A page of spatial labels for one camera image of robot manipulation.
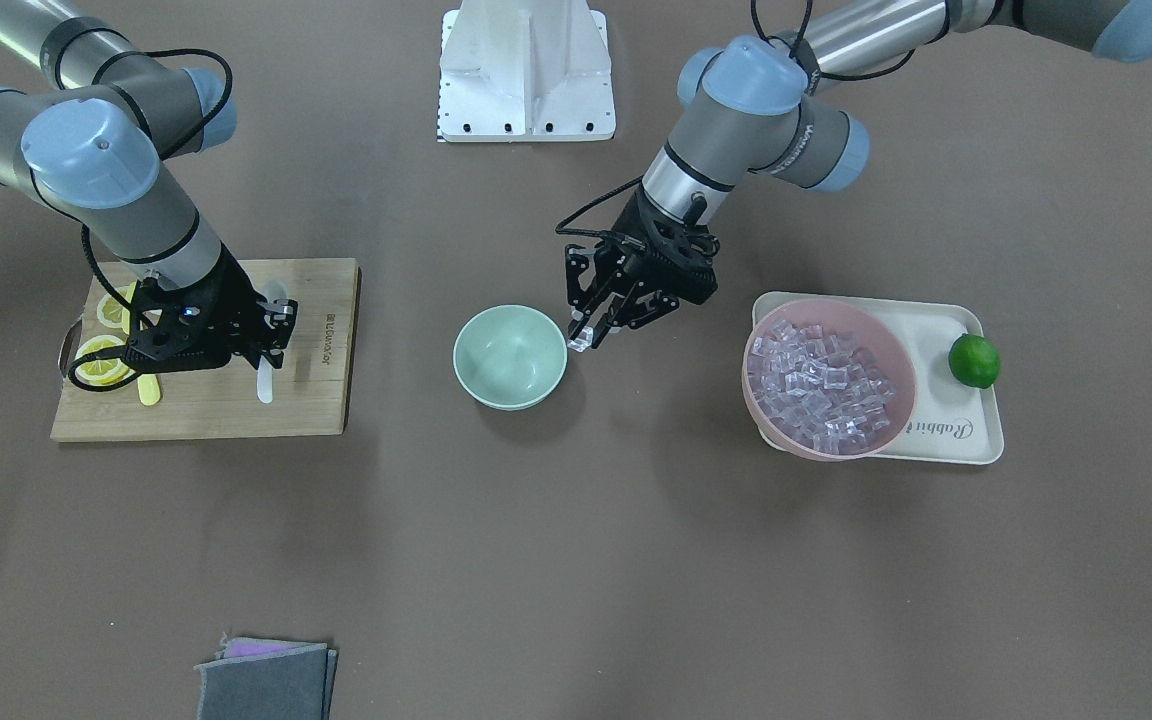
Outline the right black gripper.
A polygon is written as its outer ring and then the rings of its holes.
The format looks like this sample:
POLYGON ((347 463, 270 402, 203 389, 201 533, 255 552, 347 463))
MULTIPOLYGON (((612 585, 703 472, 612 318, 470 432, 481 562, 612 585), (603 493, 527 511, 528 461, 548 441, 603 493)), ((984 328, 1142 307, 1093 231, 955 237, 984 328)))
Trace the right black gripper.
POLYGON ((255 369, 262 363, 282 369, 282 353, 297 320, 296 301, 266 300, 228 247, 221 247, 215 268, 198 287, 205 293, 204 320, 191 347, 198 365, 225 366, 238 356, 255 369))

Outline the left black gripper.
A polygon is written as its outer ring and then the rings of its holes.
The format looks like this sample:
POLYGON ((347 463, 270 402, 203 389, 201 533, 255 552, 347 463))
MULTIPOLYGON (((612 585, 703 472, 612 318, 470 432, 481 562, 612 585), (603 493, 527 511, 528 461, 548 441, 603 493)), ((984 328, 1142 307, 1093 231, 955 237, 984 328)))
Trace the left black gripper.
POLYGON ((591 327, 591 348, 598 348, 608 334, 672 313, 680 300, 704 304, 718 288, 713 258, 719 247, 707 225, 677 222, 637 188, 602 242, 564 247, 573 306, 567 341, 591 327))

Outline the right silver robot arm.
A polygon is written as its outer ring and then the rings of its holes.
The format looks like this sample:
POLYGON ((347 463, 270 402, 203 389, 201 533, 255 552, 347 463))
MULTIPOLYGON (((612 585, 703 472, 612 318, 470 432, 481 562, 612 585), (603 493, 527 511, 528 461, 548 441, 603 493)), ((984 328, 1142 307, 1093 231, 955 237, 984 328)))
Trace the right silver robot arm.
POLYGON ((0 185, 81 225, 132 273, 123 361, 195 372, 282 366, 297 304, 257 291, 166 161, 236 132, 233 74, 172 69, 65 1, 0 1, 0 44, 46 94, 0 86, 0 185))

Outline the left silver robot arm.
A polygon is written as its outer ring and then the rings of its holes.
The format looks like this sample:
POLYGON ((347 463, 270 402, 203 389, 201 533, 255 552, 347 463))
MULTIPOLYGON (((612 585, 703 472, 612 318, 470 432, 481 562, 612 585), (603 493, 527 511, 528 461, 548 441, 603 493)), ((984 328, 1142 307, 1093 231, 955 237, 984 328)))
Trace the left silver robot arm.
POLYGON ((844 190, 867 165, 870 136, 824 92, 878 79, 948 35, 1010 26, 1098 59, 1152 58, 1152 1, 851 1, 796 26, 755 26, 685 61, 681 118, 607 229, 571 219, 558 234, 576 351, 637 329, 717 291, 721 243, 710 220, 742 179, 767 176, 817 192, 844 190))

